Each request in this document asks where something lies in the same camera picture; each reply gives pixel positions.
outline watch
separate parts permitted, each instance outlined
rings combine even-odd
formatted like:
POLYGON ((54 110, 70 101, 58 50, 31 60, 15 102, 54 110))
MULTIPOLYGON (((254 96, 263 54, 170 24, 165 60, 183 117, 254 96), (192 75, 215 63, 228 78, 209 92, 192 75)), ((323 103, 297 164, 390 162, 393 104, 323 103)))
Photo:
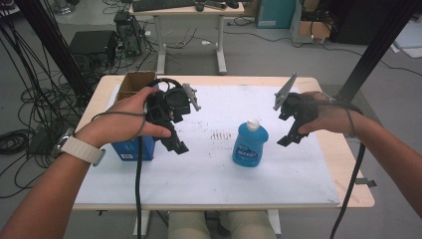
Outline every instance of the watch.
POLYGON ((75 130, 71 127, 66 130, 65 134, 62 135, 59 142, 55 145, 52 155, 57 157, 62 152, 66 152, 81 160, 92 163, 93 166, 99 165, 106 151, 73 137, 74 132, 75 130))

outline floor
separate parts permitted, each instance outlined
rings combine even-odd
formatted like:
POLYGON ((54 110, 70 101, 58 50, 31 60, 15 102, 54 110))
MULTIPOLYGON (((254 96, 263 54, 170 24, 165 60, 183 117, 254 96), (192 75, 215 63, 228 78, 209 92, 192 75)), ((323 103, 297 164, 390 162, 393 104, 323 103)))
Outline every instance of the floor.
MULTIPOLYGON (((38 38, 26 20, 20 16, 14 18, 16 28, 23 38, 35 52, 41 54, 38 38)), ((323 46, 301 46, 289 40, 289 31, 286 29, 257 29, 254 24, 237 26, 233 19, 227 19, 227 22, 232 23, 225 28, 224 34, 228 76, 289 76, 297 72, 300 77, 316 78, 322 85, 342 85, 359 61, 359 54, 366 48, 335 44, 329 40, 323 46)), ((113 26, 60 25, 60 29, 70 42, 77 31, 113 29, 113 26)), ((153 40, 153 25, 149 24, 146 30, 151 31, 150 39, 153 40)), ((167 75, 218 75, 213 44, 207 44, 217 40, 212 31, 170 30, 164 41, 176 46, 181 44, 179 42, 188 42, 193 34, 194 37, 184 48, 168 50, 167 75)), ((3 47, 0 48, 0 55, 3 56, 0 64, 0 133, 6 133, 23 128, 17 115, 22 106, 20 95, 25 87, 12 61, 6 57, 3 47)), ((137 59, 133 65, 122 68, 117 73, 135 70, 142 59, 143 57, 137 59)), ((155 61, 156 55, 151 54, 140 69, 154 70, 155 61)), ((402 52, 393 53, 389 50, 382 62, 360 90, 381 123, 404 142, 422 152, 422 59, 411 59, 402 52), (419 74, 390 67, 405 68, 419 74)), ((52 62, 51 65, 52 69, 56 68, 52 62)), ((29 109, 23 108, 20 112, 23 121, 28 115, 29 109)), ((354 138, 348 138, 347 141, 352 152, 357 153, 358 141, 354 138)), ((20 154, 0 156, 0 169, 3 171, 19 156, 20 154)), ((20 170, 18 164, 24 164, 23 160, 17 161, 11 169, 0 175, 0 194, 10 194, 17 190, 13 180, 16 171, 20 170)), ((44 169, 33 161, 28 161, 21 170, 18 180, 24 183, 44 169)), ((375 206, 347 210, 336 238, 421 238, 421 219, 369 152, 361 170, 377 183, 376 187, 371 188, 375 206)), ((26 192, 24 190, 10 198, 0 199, 1 227, 26 192)), ((280 210, 282 238, 328 238, 337 214, 337 209, 280 210)), ((132 238, 134 218, 132 211, 74 211, 65 238, 132 238)), ((218 235, 215 221, 209 221, 209 228, 213 238, 224 238, 218 235)), ((152 214, 147 238, 167 238, 166 227, 156 213, 152 214)))

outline blue soap bottle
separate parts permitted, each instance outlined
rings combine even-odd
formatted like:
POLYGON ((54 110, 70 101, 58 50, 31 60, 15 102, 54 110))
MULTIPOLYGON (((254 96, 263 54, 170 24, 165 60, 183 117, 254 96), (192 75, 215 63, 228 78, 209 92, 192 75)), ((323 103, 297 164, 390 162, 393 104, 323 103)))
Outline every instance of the blue soap bottle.
POLYGON ((249 119, 240 124, 233 148, 233 161, 242 166, 257 166, 263 156, 264 142, 267 140, 268 133, 257 119, 249 119))

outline mouse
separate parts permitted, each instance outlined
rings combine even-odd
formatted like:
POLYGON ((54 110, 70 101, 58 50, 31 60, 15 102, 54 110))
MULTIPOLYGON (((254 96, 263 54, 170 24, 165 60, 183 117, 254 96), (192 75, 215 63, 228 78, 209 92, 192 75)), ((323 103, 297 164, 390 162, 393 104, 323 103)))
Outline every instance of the mouse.
POLYGON ((228 0, 226 4, 228 7, 233 8, 233 9, 239 8, 239 2, 237 2, 236 0, 228 0))
POLYGON ((197 12, 202 12, 204 11, 204 3, 202 2, 195 2, 195 9, 197 12))

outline white bottle cap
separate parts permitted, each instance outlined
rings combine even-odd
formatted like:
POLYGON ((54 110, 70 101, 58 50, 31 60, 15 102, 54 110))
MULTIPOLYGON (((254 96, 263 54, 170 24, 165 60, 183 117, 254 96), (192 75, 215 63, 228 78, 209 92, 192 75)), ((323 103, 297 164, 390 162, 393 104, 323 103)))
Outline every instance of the white bottle cap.
POLYGON ((249 131, 256 131, 260 127, 260 122, 255 118, 250 118, 246 123, 246 127, 249 131))

